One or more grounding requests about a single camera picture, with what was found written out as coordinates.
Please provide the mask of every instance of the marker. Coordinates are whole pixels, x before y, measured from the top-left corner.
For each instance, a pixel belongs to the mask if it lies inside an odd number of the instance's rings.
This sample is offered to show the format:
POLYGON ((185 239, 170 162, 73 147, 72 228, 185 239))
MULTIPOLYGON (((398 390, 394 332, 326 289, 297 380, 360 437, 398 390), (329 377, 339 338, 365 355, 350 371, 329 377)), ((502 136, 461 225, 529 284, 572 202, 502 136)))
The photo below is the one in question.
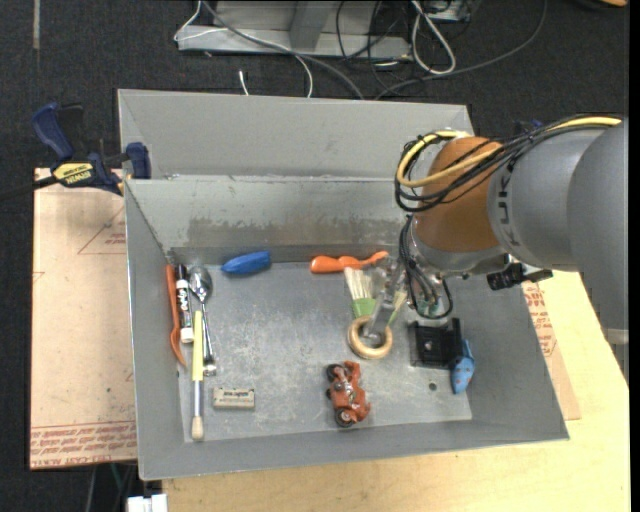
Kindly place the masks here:
POLYGON ((176 304, 180 316, 180 340, 182 343, 193 342, 193 316, 189 302, 189 280, 187 267, 180 264, 176 267, 176 304))

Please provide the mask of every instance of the red toy car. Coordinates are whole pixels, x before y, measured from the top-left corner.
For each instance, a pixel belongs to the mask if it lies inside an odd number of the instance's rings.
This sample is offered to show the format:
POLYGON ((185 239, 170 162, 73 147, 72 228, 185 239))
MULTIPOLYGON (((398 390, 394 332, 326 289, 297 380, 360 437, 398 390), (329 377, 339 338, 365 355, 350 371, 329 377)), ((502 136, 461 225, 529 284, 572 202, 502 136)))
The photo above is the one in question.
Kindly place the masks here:
POLYGON ((331 364, 327 367, 327 377, 331 382, 327 398, 333 404, 338 426, 348 428, 364 420, 371 404, 366 401, 364 389, 358 386, 360 365, 353 361, 331 364))

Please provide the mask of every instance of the wire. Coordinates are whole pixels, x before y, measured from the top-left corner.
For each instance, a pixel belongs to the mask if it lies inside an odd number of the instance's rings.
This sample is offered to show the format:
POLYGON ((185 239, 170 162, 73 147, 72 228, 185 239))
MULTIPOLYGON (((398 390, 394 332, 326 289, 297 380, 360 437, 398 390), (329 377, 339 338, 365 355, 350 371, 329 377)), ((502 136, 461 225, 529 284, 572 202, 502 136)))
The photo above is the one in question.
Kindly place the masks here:
POLYGON ((391 30, 393 30, 395 25, 398 23, 399 19, 396 19, 396 21, 394 21, 391 24, 391 26, 387 29, 387 31, 384 34, 378 36, 374 41, 371 41, 371 38, 369 37, 368 40, 367 40, 367 44, 365 46, 363 46, 359 50, 355 51, 351 55, 347 55, 347 52, 344 49, 344 43, 343 43, 343 40, 342 40, 342 31, 340 30, 340 13, 342 12, 342 8, 344 7, 344 4, 346 4, 346 3, 347 2, 345 0, 340 2, 340 5, 338 6, 338 9, 336 10, 336 37, 338 38, 338 45, 340 46, 340 53, 342 54, 342 57, 344 58, 345 61, 349 61, 349 60, 351 60, 351 59, 353 59, 355 57, 358 57, 359 55, 362 55, 364 52, 370 50, 375 45, 377 45, 379 42, 381 42, 385 37, 387 37, 389 35, 389 32, 391 32, 391 30))
POLYGON ((412 0, 411 5, 413 5, 413 7, 418 13, 413 23, 413 30, 411 31, 411 53, 413 55, 413 59, 415 60, 418 66, 420 66, 427 73, 431 73, 432 75, 447 75, 451 73, 456 68, 456 56, 453 53, 453 50, 451 49, 451 47, 449 46, 449 43, 444 38, 444 36, 440 33, 440 31, 437 29, 433 21, 431 21, 431 18, 429 18, 429 16, 424 12, 424 9, 422 8, 422 5, 420 5, 420 2, 418 2, 417 0, 412 0), (444 50, 447 52, 447 55, 449 56, 449 62, 450 62, 449 67, 447 69, 444 69, 444 70, 433 69, 432 67, 427 66, 422 60, 422 58, 420 58, 420 55, 418 54, 418 42, 417 42, 418 27, 420 26, 420 19, 424 19, 425 23, 431 29, 431 32, 433 32, 433 35, 436 36, 436 39, 440 41, 440 44, 442 45, 444 50))
MULTIPOLYGON (((210 34, 212 32, 228 32, 230 31, 230 29, 228 27, 225 28, 213 28, 210 30, 205 30, 204 32, 200 32, 198 34, 193 34, 190 36, 185 36, 182 38, 178 38, 178 33, 180 33, 185 27, 191 25, 196 18, 200 15, 202 9, 202 0, 198 1, 198 6, 196 7, 196 12, 193 14, 193 16, 191 16, 191 18, 189 18, 179 29, 178 31, 174 34, 173 36, 173 40, 176 43, 179 43, 181 41, 185 41, 187 39, 195 39, 196 37, 202 37, 206 34, 210 34)), ((282 50, 287 50, 289 51, 289 49, 286 46, 283 46, 281 44, 275 43, 273 41, 267 41, 265 39, 260 39, 258 37, 254 37, 251 36, 253 39, 255 39, 255 42, 257 42, 258 44, 269 44, 269 45, 273 45, 276 47, 281 48, 282 50)), ((293 57, 295 57, 295 59, 300 62, 300 64, 302 64, 302 67, 304 67, 305 72, 307 73, 307 76, 309 77, 309 89, 307 91, 307 98, 311 98, 311 95, 313 94, 313 74, 311 73, 311 70, 309 69, 309 66, 307 66, 307 63, 302 59, 301 56, 299 55, 292 55, 293 57)), ((244 83, 244 78, 242 76, 240 76, 240 82, 242 84, 242 89, 244 90, 245 94, 248 96, 249 92, 247 91, 247 87, 244 83)))
POLYGON ((396 203, 403 210, 411 213, 425 211, 437 206, 438 204, 451 203, 460 199, 469 191, 485 182, 490 175, 502 166, 509 165, 513 168, 516 161, 521 158, 522 155, 547 139, 576 130, 612 127, 620 122, 621 118, 613 115, 593 116, 585 114, 561 119, 555 123, 541 126, 535 130, 512 137, 508 140, 486 140, 482 144, 458 157, 455 161, 444 167, 440 172, 429 175, 426 178, 412 180, 410 179, 411 171, 420 153, 424 149, 432 144, 437 144, 445 140, 451 140, 462 136, 462 134, 460 132, 450 130, 441 130, 429 133, 425 136, 419 136, 415 141, 405 146, 400 163, 398 164, 398 169, 394 179, 396 203), (491 143, 494 144, 492 149, 480 151, 483 147, 491 143), (415 192, 417 187, 423 187, 431 184, 436 180, 440 180, 447 175, 451 175, 459 171, 462 172, 459 173, 451 183, 435 192, 424 195, 419 195, 415 192), (464 185, 479 176, 482 176, 480 180, 477 180, 456 196, 448 198, 449 194, 454 191, 461 190, 464 185), (402 190, 403 186, 409 188, 411 194, 402 190), (411 206, 406 204, 405 201, 420 202, 420 205, 411 206))
POLYGON ((257 37, 253 37, 253 36, 250 36, 250 35, 245 34, 243 32, 240 32, 235 27, 232 27, 229 24, 227 24, 220 17, 220 15, 209 5, 209 2, 207 2, 206 0, 202 0, 202 5, 218 21, 218 23, 220 23, 223 27, 225 27, 229 31, 233 32, 234 34, 242 37, 243 39, 246 39, 247 41, 251 41, 253 43, 257 43, 260 46, 264 46, 265 48, 271 48, 272 50, 276 50, 277 52, 283 53, 285 55, 291 55, 293 57, 298 57, 300 59, 308 60, 309 62, 313 62, 314 64, 317 64, 318 66, 320 66, 320 67, 326 69, 327 71, 331 72, 332 74, 334 74, 336 77, 340 78, 340 80, 342 80, 354 92, 354 94, 357 96, 358 99, 361 99, 361 100, 364 99, 364 96, 363 96, 362 92, 360 91, 360 89, 358 88, 358 86, 356 84, 354 84, 353 81, 351 81, 351 79, 347 75, 345 75, 342 71, 340 71, 339 69, 336 69, 335 67, 331 66, 330 64, 327 64, 326 62, 323 62, 323 61, 321 61, 319 59, 316 59, 314 57, 310 57, 309 55, 306 55, 306 54, 303 54, 303 53, 296 52, 296 51, 291 50, 291 49, 289 49, 289 48, 287 48, 285 46, 279 45, 277 43, 271 43, 269 41, 264 41, 262 39, 258 39, 257 37))
POLYGON ((250 96, 249 91, 247 90, 247 86, 244 83, 244 73, 242 70, 238 71, 238 76, 240 77, 240 85, 242 86, 242 90, 244 91, 245 96, 250 96))
MULTIPOLYGON (((515 48, 509 50, 508 52, 503 53, 502 55, 499 55, 498 57, 494 57, 493 59, 484 61, 484 62, 480 62, 478 64, 474 64, 472 66, 468 66, 466 68, 458 68, 454 71, 451 71, 450 73, 447 73, 447 78, 451 77, 451 76, 456 76, 456 75, 460 75, 462 73, 467 73, 469 71, 475 71, 477 69, 481 69, 487 66, 491 66, 497 62, 500 62, 504 59, 507 59, 509 57, 511 57, 512 55, 515 55, 516 53, 518 53, 519 51, 523 50, 524 48, 526 48, 527 46, 529 46, 529 44, 531 44, 531 42, 538 37, 538 34, 540 33, 540 31, 542 30, 542 27, 544 25, 544 21, 547 17, 547 8, 548 8, 548 0, 542 0, 542 10, 540 12, 540 18, 538 19, 538 24, 536 26, 536 28, 534 29, 534 31, 531 33, 531 35, 527 38, 526 41, 524 41, 523 43, 519 44, 518 46, 516 46, 515 48)), ((409 87, 411 85, 414 84, 419 84, 422 82, 427 82, 429 80, 434 80, 437 78, 443 78, 441 75, 425 75, 425 76, 421 76, 418 78, 412 78, 410 80, 405 80, 404 82, 401 82, 399 84, 396 84, 394 86, 389 87, 389 91, 384 91, 383 93, 379 94, 378 96, 376 96, 374 99, 375 100, 380 100, 382 98, 384 98, 387 95, 387 92, 391 92, 391 93, 396 93, 396 91, 399 91, 401 89, 404 89, 406 87, 409 87)))
POLYGON ((400 238, 398 241, 398 259, 405 270, 406 287, 409 299, 411 300, 416 313, 421 317, 428 318, 430 320, 445 318, 453 310, 453 298, 451 297, 449 287, 447 286, 447 283, 444 279, 442 279, 442 287, 447 296, 447 309, 438 315, 430 315, 428 313, 425 314, 424 312, 422 312, 421 308, 418 305, 418 298, 416 297, 414 284, 420 288, 420 291, 425 300, 431 302, 432 305, 437 304, 439 295, 433 284, 429 281, 429 278, 425 275, 424 271, 417 264, 413 256, 411 256, 411 249, 409 245, 409 230, 411 229, 412 220, 413 215, 408 215, 405 225, 400 230, 400 238))

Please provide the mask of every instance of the black object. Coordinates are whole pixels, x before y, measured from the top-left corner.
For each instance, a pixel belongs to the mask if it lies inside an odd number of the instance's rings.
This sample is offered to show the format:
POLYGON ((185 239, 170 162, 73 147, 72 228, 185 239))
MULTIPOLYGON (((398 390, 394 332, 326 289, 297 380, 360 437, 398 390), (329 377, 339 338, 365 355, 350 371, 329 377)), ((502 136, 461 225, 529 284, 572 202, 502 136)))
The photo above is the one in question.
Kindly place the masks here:
POLYGON ((553 277, 551 270, 542 269, 537 272, 525 274, 525 267, 522 263, 513 263, 502 272, 487 274, 487 282, 492 290, 504 290, 505 288, 512 288, 517 284, 521 284, 524 281, 537 283, 550 277, 553 277))
POLYGON ((464 346, 460 319, 451 319, 451 329, 425 327, 413 324, 418 360, 414 363, 433 368, 446 368, 458 357, 463 357, 464 346))

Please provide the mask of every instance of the metal spoon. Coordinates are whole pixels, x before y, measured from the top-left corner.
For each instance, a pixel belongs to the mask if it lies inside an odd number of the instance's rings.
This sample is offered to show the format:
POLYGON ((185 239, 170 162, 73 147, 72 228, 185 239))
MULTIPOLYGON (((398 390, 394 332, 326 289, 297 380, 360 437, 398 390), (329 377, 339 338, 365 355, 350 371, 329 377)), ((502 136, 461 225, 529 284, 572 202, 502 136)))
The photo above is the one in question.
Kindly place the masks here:
POLYGON ((200 265, 197 265, 189 272, 189 288, 191 292, 198 297, 202 307, 202 331, 204 333, 203 355, 204 355, 204 375, 209 377, 216 374, 216 361, 213 355, 213 346, 211 345, 211 336, 209 334, 209 322, 207 320, 206 301, 213 289, 213 281, 209 271, 200 265))

